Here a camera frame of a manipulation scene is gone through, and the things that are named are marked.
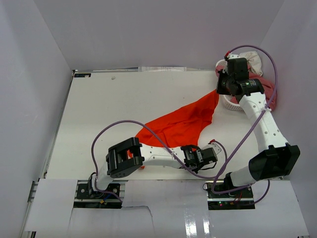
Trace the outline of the orange t shirt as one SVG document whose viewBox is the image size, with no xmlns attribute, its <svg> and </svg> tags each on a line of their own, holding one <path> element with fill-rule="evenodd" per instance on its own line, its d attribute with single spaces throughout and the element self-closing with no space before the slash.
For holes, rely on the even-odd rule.
<svg viewBox="0 0 317 238">
<path fill-rule="evenodd" d="M 146 123 L 168 147 L 198 145 L 203 129 L 210 125 L 219 95 L 212 91 L 199 100 Z"/>
</svg>

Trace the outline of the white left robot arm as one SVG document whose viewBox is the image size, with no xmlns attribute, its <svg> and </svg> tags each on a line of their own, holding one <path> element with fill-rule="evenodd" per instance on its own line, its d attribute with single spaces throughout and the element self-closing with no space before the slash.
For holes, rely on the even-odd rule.
<svg viewBox="0 0 317 238">
<path fill-rule="evenodd" d="M 103 166 L 89 177 L 87 191 L 99 198 L 113 180 L 125 178 L 141 166 L 187 167 L 197 173 L 210 164 L 215 167 L 221 151 L 215 143 L 203 148 L 185 145 L 166 149 L 140 143 L 137 137 L 132 137 L 109 148 Z"/>
</svg>

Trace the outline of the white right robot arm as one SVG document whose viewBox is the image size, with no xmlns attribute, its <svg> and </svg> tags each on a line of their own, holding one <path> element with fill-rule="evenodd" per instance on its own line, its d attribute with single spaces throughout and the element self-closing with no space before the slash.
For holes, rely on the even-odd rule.
<svg viewBox="0 0 317 238">
<path fill-rule="evenodd" d="M 233 54 L 224 59 L 226 66 L 218 72 L 216 91 L 236 98 L 252 124 L 259 151 L 247 166 L 226 174 L 223 190 L 228 197 L 234 198 L 241 193 L 242 186 L 290 175 L 300 156 L 300 149 L 297 145 L 290 145 L 276 125 L 266 106 L 261 82 L 257 78 L 249 78 L 247 60 Z"/>
</svg>

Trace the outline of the white perforated laundry basket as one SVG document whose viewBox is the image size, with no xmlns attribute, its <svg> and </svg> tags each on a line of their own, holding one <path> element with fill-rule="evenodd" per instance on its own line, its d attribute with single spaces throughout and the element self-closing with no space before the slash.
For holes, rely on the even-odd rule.
<svg viewBox="0 0 317 238">
<path fill-rule="evenodd" d="M 220 71 L 220 67 L 223 69 L 226 66 L 226 61 L 224 59 L 219 60 L 215 65 L 215 73 L 218 76 L 218 72 Z M 222 103 L 223 105 L 231 111 L 243 111 L 243 109 L 239 106 L 239 104 L 232 101 L 233 97 L 231 95 L 222 95 Z"/>
</svg>

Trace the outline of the cream white t shirt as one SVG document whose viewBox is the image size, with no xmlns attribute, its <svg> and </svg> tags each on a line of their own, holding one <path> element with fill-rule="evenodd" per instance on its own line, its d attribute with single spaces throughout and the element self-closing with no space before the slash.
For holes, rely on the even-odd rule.
<svg viewBox="0 0 317 238">
<path fill-rule="evenodd" d="M 253 74 L 262 76 L 262 61 L 256 51 L 240 53 L 239 57 L 245 58 L 248 64 L 248 70 Z"/>
</svg>

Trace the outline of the pink t shirt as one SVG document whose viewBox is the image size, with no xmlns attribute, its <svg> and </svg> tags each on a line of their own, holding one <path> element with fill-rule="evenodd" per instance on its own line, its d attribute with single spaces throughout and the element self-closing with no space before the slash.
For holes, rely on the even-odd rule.
<svg viewBox="0 0 317 238">
<path fill-rule="evenodd" d="M 262 86 L 264 88 L 266 101 L 268 102 L 270 100 L 271 96 L 273 95 L 273 91 L 274 91 L 275 85 L 272 82 L 270 82 L 269 80 L 263 78 L 262 76 L 253 74 L 250 71 L 249 71 L 249 78 L 250 79 L 258 79 L 261 82 L 261 84 L 262 84 Z M 276 99 L 277 99 L 277 93 L 274 95 L 273 100 L 271 101 L 271 103 L 269 105 L 269 108 L 272 111 L 276 108 Z M 237 100 L 235 99 L 235 97 L 233 97 L 232 101 L 237 103 Z"/>
</svg>

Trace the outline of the black corner label plate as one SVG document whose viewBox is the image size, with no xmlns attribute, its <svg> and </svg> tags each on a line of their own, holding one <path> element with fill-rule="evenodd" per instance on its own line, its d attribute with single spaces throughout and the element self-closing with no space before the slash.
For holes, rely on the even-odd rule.
<svg viewBox="0 0 317 238">
<path fill-rule="evenodd" d="M 74 78 L 86 78 L 91 77 L 91 73 L 76 73 L 74 74 Z"/>
</svg>

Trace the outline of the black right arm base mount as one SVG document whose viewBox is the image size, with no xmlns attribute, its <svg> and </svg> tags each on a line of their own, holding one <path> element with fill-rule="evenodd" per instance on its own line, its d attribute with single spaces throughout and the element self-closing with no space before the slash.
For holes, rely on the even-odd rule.
<svg viewBox="0 0 317 238">
<path fill-rule="evenodd" d="M 208 209 L 210 211 L 253 210 L 254 195 L 251 187 L 224 194 L 215 194 L 211 190 L 212 182 L 205 182 L 203 190 L 207 192 Z"/>
</svg>

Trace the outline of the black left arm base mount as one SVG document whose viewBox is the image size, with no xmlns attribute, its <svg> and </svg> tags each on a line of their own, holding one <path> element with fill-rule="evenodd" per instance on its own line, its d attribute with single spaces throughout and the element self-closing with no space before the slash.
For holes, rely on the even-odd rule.
<svg viewBox="0 0 317 238">
<path fill-rule="evenodd" d="M 120 195 L 121 184 L 110 183 L 104 193 L 93 189 L 93 179 L 96 173 L 93 172 L 88 180 L 80 180 L 77 183 L 74 208 L 87 208 L 87 209 L 121 209 L 122 203 L 114 196 Z"/>
</svg>

